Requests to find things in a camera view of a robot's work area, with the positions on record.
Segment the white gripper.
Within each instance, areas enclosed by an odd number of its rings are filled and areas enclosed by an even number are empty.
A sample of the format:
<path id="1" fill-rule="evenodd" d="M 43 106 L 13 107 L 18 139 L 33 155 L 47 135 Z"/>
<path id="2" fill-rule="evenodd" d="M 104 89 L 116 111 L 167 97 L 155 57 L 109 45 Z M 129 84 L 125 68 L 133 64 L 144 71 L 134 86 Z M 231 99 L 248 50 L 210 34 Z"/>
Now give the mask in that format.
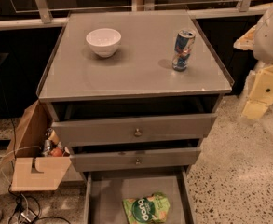
<path id="1" fill-rule="evenodd" d="M 256 73 L 242 116 L 247 119 L 260 119 L 272 104 L 273 65 L 270 65 Z"/>

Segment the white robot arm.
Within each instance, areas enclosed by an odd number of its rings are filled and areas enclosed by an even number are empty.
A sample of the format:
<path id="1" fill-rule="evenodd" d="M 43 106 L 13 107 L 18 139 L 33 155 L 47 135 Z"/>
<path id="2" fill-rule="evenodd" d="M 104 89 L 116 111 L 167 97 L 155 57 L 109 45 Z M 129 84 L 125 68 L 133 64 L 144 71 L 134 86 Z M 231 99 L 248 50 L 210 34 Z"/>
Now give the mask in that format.
<path id="1" fill-rule="evenodd" d="M 273 3 L 256 25 L 236 40 L 233 47 L 251 50 L 256 60 L 266 64 L 255 74 L 242 111 L 242 116 L 247 119 L 260 119 L 273 104 Z"/>

